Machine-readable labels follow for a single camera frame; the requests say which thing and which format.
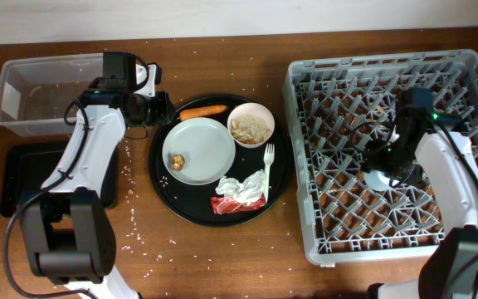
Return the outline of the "white napkin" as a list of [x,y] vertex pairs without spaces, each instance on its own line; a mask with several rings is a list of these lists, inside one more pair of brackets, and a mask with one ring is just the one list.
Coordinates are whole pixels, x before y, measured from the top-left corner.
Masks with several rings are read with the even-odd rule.
[[261,170],[248,176],[242,182],[238,179],[223,176],[219,179],[215,191],[217,195],[232,198],[238,203],[250,205],[259,200],[265,191],[266,174]]

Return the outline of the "round black serving tray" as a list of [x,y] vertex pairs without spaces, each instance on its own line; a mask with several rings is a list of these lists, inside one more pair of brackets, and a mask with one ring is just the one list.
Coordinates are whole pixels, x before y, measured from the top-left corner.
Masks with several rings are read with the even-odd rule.
[[[228,107],[227,111],[219,115],[208,116],[226,126],[231,110],[246,103],[255,102],[237,95],[216,94],[201,96],[180,107],[171,124],[157,129],[149,150],[149,177],[160,199],[179,217],[209,227],[238,225],[263,214],[286,189],[290,175],[294,170],[294,166],[292,166],[294,160],[287,129],[277,118],[275,118],[275,132],[268,140],[269,143],[275,146],[275,161],[271,166],[268,202],[257,210],[215,214],[211,197],[217,197],[215,188],[222,175],[216,181],[209,184],[185,184],[180,179],[174,178],[169,172],[168,167],[171,164],[168,162],[169,154],[165,154],[166,162],[163,161],[163,153],[165,153],[163,143],[173,128],[181,124],[178,116],[180,111],[210,105],[226,105]],[[231,168],[223,174],[226,178],[237,179],[242,183],[257,170],[264,169],[264,145],[256,149],[247,149],[234,141],[233,148],[235,149],[233,163]]]

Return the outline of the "black rectangular tray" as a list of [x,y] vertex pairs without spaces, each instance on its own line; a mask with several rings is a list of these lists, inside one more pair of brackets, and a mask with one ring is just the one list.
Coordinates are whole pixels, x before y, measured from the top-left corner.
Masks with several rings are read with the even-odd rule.
[[[4,218],[10,218],[18,203],[40,191],[67,144],[67,141],[52,141],[16,145],[9,150],[0,199],[0,214]],[[104,208],[113,208],[118,203],[118,166],[119,151],[115,149],[101,187],[100,201]]]

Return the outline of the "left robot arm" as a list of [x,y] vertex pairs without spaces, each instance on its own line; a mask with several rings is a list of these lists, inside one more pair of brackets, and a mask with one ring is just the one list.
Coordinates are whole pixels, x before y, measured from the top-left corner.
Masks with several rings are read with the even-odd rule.
[[11,286],[24,297],[10,269],[12,229],[20,224],[32,273],[62,292],[50,297],[139,298],[115,266],[115,232],[100,201],[105,175],[130,127],[169,124],[175,108],[156,91],[162,69],[128,52],[106,52],[101,76],[73,99],[74,131],[56,168],[38,194],[18,204],[3,241],[3,265]]

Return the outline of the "orange carrot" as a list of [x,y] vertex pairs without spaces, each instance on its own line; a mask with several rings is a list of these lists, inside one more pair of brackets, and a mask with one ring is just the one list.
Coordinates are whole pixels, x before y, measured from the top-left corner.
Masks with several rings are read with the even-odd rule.
[[227,110],[226,105],[210,105],[199,108],[182,110],[179,114],[181,121],[190,120],[192,118],[217,115]]

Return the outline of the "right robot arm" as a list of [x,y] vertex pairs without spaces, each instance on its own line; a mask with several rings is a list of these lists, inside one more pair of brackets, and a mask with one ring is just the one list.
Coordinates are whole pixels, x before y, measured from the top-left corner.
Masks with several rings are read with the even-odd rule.
[[466,123],[435,111],[429,89],[403,91],[388,137],[362,151],[366,185],[377,191],[427,178],[446,237],[422,267],[418,279],[375,283],[369,298],[478,298],[478,167]]

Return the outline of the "white plastic fork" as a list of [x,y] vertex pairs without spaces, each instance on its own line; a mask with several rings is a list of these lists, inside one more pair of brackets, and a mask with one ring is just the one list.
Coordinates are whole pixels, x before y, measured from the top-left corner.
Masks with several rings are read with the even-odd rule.
[[275,159],[275,146],[273,144],[267,144],[265,153],[263,156],[263,162],[265,165],[264,173],[265,179],[263,183],[263,195],[265,197],[266,203],[269,201],[269,181],[270,181],[270,171],[271,166]]

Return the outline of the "light blue cup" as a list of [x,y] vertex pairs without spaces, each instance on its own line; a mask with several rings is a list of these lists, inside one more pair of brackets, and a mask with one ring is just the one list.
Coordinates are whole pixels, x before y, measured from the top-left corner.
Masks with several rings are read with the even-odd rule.
[[398,183],[396,179],[391,179],[384,172],[372,170],[363,173],[364,182],[369,188],[375,191],[386,191]]

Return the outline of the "clear plastic bin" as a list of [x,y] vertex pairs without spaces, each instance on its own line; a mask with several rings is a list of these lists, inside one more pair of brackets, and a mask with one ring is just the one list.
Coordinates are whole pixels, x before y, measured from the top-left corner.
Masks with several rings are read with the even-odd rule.
[[10,60],[0,74],[0,126],[22,137],[71,134],[66,108],[97,77],[101,53]]

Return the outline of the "grey plate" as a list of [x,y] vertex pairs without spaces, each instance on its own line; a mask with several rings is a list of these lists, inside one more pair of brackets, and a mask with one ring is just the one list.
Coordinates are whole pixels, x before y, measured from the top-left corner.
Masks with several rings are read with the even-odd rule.
[[[182,171],[170,168],[171,156],[175,154],[185,158]],[[188,185],[218,181],[232,167],[235,155],[235,141],[227,127],[209,118],[181,121],[168,132],[162,148],[166,170]]]

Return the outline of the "grey dishwasher rack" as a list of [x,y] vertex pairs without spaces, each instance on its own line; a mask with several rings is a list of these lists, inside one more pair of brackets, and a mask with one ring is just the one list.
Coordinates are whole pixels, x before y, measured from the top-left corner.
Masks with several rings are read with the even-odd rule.
[[292,62],[283,86],[300,224],[314,265],[431,255],[445,237],[429,183],[375,191],[362,148],[387,136],[400,92],[427,88],[463,118],[478,164],[478,54],[426,51]]

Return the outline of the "beige bowl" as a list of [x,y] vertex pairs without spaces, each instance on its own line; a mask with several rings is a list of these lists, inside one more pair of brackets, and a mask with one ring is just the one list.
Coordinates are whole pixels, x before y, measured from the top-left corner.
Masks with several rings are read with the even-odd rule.
[[[234,108],[232,110],[231,114],[228,116],[227,128],[228,128],[228,131],[229,131],[230,135],[232,135],[232,133],[231,133],[231,120],[236,119],[237,117],[239,117],[241,115],[245,115],[245,114],[255,115],[255,116],[258,116],[258,117],[262,118],[266,122],[267,126],[271,129],[270,137],[275,132],[276,123],[275,123],[275,118],[274,118],[273,114],[266,107],[264,107],[263,105],[250,102],[250,103],[241,104],[241,105],[237,106],[236,108]],[[245,147],[245,148],[248,148],[248,149],[253,149],[253,148],[260,147],[265,142],[267,142],[268,139],[266,141],[262,142],[261,144],[258,144],[258,145],[245,145],[245,144],[240,143],[239,141],[236,141],[235,139],[234,140],[242,147]]]

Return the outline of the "brown food scrap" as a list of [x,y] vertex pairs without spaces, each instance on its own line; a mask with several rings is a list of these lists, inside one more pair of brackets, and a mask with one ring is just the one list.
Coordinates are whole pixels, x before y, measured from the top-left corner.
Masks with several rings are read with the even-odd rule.
[[171,156],[170,168],[174,171],[182,171],[185,165],[185,158],[181,154]]

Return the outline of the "red snack wrapper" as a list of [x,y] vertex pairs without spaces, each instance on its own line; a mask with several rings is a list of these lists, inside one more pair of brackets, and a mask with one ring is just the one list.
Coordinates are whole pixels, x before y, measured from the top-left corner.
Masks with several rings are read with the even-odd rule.
[[266,199],[261,196],[254,203],[239,203],[234,198],[211,197],[211,205],[214,214],[227,214],[256,211],[266,205]]

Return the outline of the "rice and food scraps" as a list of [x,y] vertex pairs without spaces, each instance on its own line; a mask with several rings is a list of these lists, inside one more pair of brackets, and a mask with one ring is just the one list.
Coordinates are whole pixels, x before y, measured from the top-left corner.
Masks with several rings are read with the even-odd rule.
[[245,145],[258,145],[270,137],[271,129],[255,115],[241,115],[231,120],[232,137]]

